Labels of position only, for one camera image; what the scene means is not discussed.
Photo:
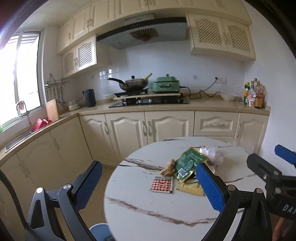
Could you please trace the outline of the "condiment bottles group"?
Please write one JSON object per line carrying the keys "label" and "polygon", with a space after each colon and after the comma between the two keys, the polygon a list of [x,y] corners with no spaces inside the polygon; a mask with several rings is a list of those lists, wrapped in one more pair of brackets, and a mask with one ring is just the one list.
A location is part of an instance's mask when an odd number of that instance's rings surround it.
{"label": "condiment bottles group", "polygon": [[262,109],[264,101],[263,86],[257,78],[244,84],[243,103],[251,108]]}

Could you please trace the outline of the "blue trash bin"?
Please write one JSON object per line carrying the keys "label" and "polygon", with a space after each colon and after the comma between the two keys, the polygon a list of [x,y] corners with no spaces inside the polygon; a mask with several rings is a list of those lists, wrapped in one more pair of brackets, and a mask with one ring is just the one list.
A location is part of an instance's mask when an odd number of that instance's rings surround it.
{"label": "blue trash bin", "polygon": [[98,223],[89,229],[97,241],[115,241],[107,223]]}

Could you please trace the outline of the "black electric kettle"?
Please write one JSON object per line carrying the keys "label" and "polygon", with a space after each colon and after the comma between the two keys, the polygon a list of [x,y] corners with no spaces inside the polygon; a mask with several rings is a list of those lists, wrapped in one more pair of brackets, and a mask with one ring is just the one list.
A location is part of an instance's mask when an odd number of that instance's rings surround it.
{"label": "black electric kettle", "polygon": [[96,106],[96,98],[94,89],[87,89],[84,91],[85,105],[90,108]]}

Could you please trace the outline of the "black frying pan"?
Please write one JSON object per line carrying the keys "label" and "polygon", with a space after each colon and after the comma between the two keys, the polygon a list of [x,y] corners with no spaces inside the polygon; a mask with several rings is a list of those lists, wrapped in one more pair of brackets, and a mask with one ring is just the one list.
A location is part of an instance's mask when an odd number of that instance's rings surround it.
{"label": "black frying pan", "polygon": [[131,79],[123,81],[117,78],[107,78],[109,81],[115,81],[119,84],[119,87],[123,91],[133,91],[133,90],[142,90],[147,87],[149,80],[148,78],[152,76],[152,73],[149,73],[144,78],[135,78],[135,76],[131,76]]}

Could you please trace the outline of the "black gas stove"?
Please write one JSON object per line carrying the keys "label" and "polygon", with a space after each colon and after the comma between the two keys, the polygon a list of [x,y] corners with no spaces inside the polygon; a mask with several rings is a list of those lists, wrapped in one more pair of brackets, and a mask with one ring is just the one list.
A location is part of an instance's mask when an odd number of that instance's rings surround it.
{"label": "black gas stove", "polygon": [[149,94],[141,93],[140,95],[129,95],[116,97],[115,103],[109,108],[119,108],[128,106],[141,105],[159,105],[159,104],[189,104],[190,101],[182,93],[160,93]]}

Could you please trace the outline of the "brown ginger root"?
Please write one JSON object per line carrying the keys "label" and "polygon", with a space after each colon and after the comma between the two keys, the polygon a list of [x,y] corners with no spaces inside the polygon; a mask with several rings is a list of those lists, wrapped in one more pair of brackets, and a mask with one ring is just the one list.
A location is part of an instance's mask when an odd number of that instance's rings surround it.
{"label": "brown ginger root", "polygon": [[170,161],[168,161],[167,165],[165,168],[163,168],[160,171],[160,174],[164,177],[166,176],[173,176],[175,173],[176,169],[175,169],[175,160],[171,159]]}

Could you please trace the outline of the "green electric cooker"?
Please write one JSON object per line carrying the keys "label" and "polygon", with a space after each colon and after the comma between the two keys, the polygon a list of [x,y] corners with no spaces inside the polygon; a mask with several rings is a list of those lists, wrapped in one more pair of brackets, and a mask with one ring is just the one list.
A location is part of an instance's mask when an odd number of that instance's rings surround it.
{"label": "green electric cooker", "polygon": [[152,83],[152,91],[154,93],[173,93],[180,91],[180,82],[177,78],[168,74],[165,77],[158,77]]}

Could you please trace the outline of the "red checkered packet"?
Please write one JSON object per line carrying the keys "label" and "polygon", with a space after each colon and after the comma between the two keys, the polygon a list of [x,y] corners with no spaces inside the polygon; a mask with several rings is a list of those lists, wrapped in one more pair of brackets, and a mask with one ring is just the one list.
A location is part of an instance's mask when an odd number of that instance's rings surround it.
{"label": "red checkered packet", "polygon": [[173,190],[173,177],[156,176],[151,185],[151,192],[171,193]]}

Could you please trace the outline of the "range hood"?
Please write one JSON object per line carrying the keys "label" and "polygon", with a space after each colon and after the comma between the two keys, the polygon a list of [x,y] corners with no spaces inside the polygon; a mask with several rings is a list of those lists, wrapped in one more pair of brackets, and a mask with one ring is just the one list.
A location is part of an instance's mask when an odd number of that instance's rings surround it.
{"label": "range hood", "polygon": [[126,25],[96,37],[96,41],[122,50],[143,44],[185,41],[189,27],[185,17],[169,17]]}

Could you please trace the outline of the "white crumpled plastic bag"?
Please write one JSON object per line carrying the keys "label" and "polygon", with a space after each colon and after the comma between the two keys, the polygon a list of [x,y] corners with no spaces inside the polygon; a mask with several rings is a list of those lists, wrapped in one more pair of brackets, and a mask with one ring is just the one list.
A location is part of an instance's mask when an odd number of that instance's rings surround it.
{"label": "white crumpled plastic bag", "polygon": [[206,147],[206,146],[201,146],[199,149],[199,152],[205,156],[207,156],[208,160],[206,163],[209,166],[213,166],[214,168],[220,166],[223,164],[224,157],[223,155],[218,152],[217,147]]}

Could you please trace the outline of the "white bowls on counter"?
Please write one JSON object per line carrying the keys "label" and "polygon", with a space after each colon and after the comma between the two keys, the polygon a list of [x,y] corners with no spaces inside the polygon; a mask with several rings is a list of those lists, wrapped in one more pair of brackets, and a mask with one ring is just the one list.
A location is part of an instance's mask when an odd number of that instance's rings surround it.
{"label": "white bowls on counter", "polygon": [[80,105],[75,100],[70,101],[69,104],[68,104],[68,110],[69,111],[74,111],[74,110],[79,109],[79,108],[80,108]]}

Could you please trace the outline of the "sink faucet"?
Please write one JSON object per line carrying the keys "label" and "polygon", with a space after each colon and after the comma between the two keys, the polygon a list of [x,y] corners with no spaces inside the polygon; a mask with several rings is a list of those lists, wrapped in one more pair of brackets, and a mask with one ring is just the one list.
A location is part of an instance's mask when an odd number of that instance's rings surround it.
{"label": "sink faucet", "polygon": [[28,126],[30,128],[31,133],[33,132],[32,122],[30,120],[29,114],[30,112],[27,110],[26,103],[23,100],[20,100],[16,103],[16,111],[20,114],[21,117],[26,117],[28,121]]}

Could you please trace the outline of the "red dish rack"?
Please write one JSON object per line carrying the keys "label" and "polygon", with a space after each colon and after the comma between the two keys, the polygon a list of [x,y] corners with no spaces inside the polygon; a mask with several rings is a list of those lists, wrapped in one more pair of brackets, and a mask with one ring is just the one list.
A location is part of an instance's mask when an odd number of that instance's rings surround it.
{"label": "red dish rack", "polygon": [[33,127],[33,132],[38,131],[39,129],[51,124],[51,120],[46,120],[46,119],[38,119]]}

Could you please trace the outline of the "yellow flat packet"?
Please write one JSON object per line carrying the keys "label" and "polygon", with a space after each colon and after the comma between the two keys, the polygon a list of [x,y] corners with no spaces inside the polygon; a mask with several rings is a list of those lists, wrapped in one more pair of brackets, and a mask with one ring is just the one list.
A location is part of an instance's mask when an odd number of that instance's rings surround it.
{"label": "yellow flat packet", "polygon": [[204,195],[204,191],[197,179],[191,179],[189,182],[185,181],[185,182],[179,183],[176,186],[176,189],[181,192],[185,192],[185,193],[189,193],[197,196]]}

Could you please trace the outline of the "wall utensil rack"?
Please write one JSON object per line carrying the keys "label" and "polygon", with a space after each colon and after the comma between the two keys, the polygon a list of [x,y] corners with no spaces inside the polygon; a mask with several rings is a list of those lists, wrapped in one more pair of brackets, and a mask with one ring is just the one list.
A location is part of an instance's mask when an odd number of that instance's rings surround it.
{"label": "wall utensil rack", "polygon": [[56,79],[53,74],[50,73],[48,81],[45,82],[45,97],[46,101],[55,99],[60,105],[65,105],[65,86],[69,83],[67,79]]}

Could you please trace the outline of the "wooden cutting board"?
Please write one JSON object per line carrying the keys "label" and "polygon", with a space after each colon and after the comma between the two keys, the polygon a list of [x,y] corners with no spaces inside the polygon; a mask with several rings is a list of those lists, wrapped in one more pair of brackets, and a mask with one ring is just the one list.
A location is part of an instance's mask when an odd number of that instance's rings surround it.
{"label": "wooden cutting board", "polygon": [[52,122],[59,120],[58,108],[56,99],[52,99],[46,103],[47,119]]}

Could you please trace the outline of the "green gold snack bag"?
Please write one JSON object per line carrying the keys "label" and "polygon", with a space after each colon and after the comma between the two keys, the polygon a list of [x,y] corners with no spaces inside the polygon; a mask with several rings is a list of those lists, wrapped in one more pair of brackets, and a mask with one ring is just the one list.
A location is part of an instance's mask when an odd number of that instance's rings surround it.
{"label": "green gold snack bag", "polygon": [[185,182],[195,172],[196,166],[208,161],[208,159],[206,155],[190,147],[181,154],[180,158],[175,160],[174,176],[179,182]]}

